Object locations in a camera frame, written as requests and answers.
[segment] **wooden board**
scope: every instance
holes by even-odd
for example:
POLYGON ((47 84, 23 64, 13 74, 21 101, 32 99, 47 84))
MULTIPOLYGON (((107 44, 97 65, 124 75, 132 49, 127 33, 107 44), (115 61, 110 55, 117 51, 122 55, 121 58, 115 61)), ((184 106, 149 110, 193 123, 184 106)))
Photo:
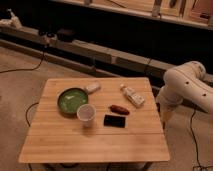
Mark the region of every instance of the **wooden board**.
MULTIPOLYGON (((151 12, 155 0, 112 0, 112 1, 124 6, 127 9, 151 12)), ((169 7, 169 2, 170 0, 162 0, 161 13, 172 16, 179 16, 181 0, 177 0, 177 3, 173 8, 169 7)), ((93 3, 119 7, 119 5, 116 5, 115 3, 112 3, 107 0, 93 0, 93 3)))
POLYGON ((167 160, 169 153, 147 78, 48 80, 19 158, 22 163, 167 160), (64 90, 83 88, 93 81, 102 85, 101 90, 89 95, 89 103, 96 107, 95 122, 92 128, 83 129, 77 118, 60 113, 57 99, 64 90), (145 98, 144 106, 135 108, 122 95, 120 84, 139 92, 145 98), (112 104, 130 110, 125 128, 103 126, 104 115, 111 113, 108 107, 112 104))

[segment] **sausage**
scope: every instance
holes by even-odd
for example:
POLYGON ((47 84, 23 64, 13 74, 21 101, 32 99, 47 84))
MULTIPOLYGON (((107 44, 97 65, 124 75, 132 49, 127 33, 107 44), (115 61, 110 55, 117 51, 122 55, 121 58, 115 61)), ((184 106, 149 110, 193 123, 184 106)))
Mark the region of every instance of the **sausage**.
POLYGON ((111 105, 109 109, 111 112, 115 112, 121 115, 129 115, 130 113, 126 108, 117 105, 111 105))

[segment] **black smartphone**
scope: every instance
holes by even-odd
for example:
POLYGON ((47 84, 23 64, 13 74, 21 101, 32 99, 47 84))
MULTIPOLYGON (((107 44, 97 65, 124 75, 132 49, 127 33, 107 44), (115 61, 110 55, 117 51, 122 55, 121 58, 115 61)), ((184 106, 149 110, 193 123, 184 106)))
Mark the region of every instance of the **black smartphone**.
POLYGON ((126 121, 126 118, 123 116, 105 115, 104 117, 105 126, 115 126, 115 127, 124 128, 125 121, 126 121))

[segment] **white bottle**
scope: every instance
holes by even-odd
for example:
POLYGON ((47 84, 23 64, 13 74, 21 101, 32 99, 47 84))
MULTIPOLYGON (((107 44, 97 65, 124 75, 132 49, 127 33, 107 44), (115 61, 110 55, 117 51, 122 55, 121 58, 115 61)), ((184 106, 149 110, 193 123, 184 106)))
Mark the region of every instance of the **white bottle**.
POLYGON ((137 108, 141 107, 145 102, 144 98, 140 94, 136 93, 136 91, 131 87, 121 84, 121 91, 137 108))
POLYGON ((11 25, 17 29, 22 28, 22 24, 21 24, 19 18, 12 12, 11 9, 8 9, 8 11, 10 12, 10 15, 11 15, 11 25))

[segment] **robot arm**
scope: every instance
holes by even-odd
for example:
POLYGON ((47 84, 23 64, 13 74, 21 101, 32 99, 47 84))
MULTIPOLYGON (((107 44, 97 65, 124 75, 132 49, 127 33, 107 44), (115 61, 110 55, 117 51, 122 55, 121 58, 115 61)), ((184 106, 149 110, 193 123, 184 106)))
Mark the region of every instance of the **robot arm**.
POLYGON ((161 121, 170 119, 172 111, 188 99, 207 113, 213 114, 213 88, 203 82, 206 70, 197 61, 171 68, 164 74, 165 86, 156 97, 160 105, 161 121))

